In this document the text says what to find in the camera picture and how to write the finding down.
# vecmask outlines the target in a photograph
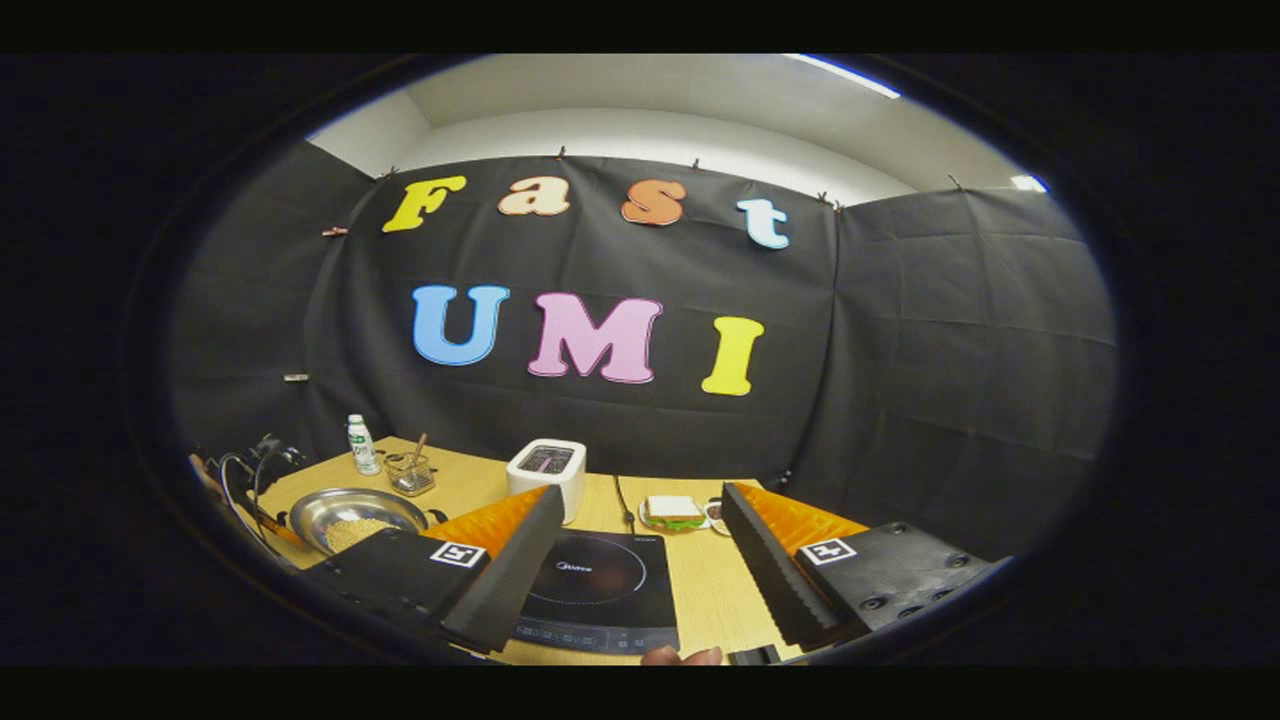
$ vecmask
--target white wall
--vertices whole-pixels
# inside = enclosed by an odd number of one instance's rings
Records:
[[[320,128],[307,140],[335,158],[378,177],[402,164],[431,129],[404,91],[393,92]]]
[[[397,163],[416,169],[518,155],[631,158],[692,165],[856,205],[916,192],[874,168],[748,126],[653,110],[541,110],[429,131]]]

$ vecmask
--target letter u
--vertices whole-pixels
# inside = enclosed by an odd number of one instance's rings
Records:
[[[413,314],[413,347],[417,354],[439,365],[479,363],[493,350],[498,337],[498,305],[511,297],[511,291],[497,284],[479,284],[467,291],[475,301],[471,340],[454,345],[444,340],[444,315],[458,291],[447,284],[429,284],[413,291],[417,310]]]

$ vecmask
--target white toaster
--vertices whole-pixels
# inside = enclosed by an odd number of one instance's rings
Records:
[[[564,525],[573,521],[586,484],[586,446],[564,439],[539,438],[507,462],[507,492],[518,495],[539,486],[559,486],[564,500]]]

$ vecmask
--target ceiling light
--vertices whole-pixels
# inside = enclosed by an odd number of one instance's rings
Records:
[[[1034,190],[1036,192],[1048,192],[1041,182],[1030,176],[1018,176],[1012,178],[1018,190]]]
[[[846,70],[845,68],[841,68],[838,65],[832,65],[831,63],[826,63],[823,60],[818,60],[817,58],[810,58],[808,55],[800,55],[800,54],[796,54],[796,53],[783,53],[782,56],[783,58],[791,58],[792,60],[800,60],[801,63],[810,64],[810,65],[813,65],[815,68],[822,68],[822,69],[827,70],[828,73],[837,74],[837,76],[840,76],[840,77],[842,77],[845,79],[851,79],[851,81],[856,82],[858,85],[860,85],[863,87],[867,87],[867,88],[874,90],[876,92],[879,92],[884,97],[893,99],[893,97],[901,97],[902,96],[901,92],[897,92],[895,90],[890,90],[888,87],[884,87],[883,85],[881,85],[881,83],[878,83],[876,81],[867,79],[867,78],[864,78],[863,76],[860,76],[858,73],[851,73],[851,72]]]

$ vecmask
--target plastic bottle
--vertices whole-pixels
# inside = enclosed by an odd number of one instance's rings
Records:
[[[376,475],[383,471],[378,454],[374,452],[374,438],[365,427],[364,415],[347,416],[347,441],[351,442],[351,452],[356,456],[356,469],[361,475]]]

